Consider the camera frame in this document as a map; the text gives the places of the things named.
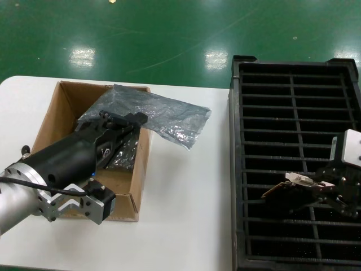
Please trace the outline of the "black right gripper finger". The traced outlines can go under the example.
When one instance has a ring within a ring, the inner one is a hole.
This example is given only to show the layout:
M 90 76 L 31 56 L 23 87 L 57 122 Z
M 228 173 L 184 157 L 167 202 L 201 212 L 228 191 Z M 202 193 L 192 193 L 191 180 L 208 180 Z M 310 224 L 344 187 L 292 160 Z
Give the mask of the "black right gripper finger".
M 314 174 L 315 182 L 327 182 L 338 184 L 340 180 L 340 170 L 334 167 L 319 168 Z
M 360 217 L 360 212 L 358 211 L 360 199 L 357 194 L 350 196 L 341 194 L 311 194 L 310 198 L 314 203 L 323 202 L 329 205 L 342 216 L 354 219 Z

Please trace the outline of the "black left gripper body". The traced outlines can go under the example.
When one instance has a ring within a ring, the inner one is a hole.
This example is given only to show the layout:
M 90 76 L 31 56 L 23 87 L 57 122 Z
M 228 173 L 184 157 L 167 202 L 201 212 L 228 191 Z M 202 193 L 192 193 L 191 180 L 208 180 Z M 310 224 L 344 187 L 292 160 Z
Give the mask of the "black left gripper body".
M 24 163 L 33 168 L 54 188 L 78 184 L 92 177 L 115 154 L 118 142 L 98 142 L 103 131 L 74 132 L 54 144 L 32 154 Z

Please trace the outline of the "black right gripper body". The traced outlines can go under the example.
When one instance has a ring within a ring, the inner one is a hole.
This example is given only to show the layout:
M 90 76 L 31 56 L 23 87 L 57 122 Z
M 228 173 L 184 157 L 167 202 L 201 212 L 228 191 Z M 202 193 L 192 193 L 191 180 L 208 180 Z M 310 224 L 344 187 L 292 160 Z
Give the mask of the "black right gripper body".
M 360 167 L 351 164 L 337 164 L 337 203 L 342 207 L 357 207 L 360 203 Z

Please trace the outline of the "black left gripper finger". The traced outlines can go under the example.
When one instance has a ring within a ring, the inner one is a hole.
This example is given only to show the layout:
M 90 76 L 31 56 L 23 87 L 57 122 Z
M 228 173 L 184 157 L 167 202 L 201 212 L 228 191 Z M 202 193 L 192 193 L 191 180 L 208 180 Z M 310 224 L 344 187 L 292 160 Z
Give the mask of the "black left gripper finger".
M 100 111 L 99 116 L 101 127 L 104 128 L 126 128 L 128 126 L 141 127 L 148 121 L 148 116 L 141 112 L 136 114 L 129 113 L 125 116 L 121 116 L 116 113 Z
M 119 129 L 105 129 L 101 136 L 97 138 L 98 142 L 118 142 L 123 139 L 123 137 L 126 137 L 130 133 L 137 130 L 136 126 L 127 126 L 125 128 L 119 128 Z

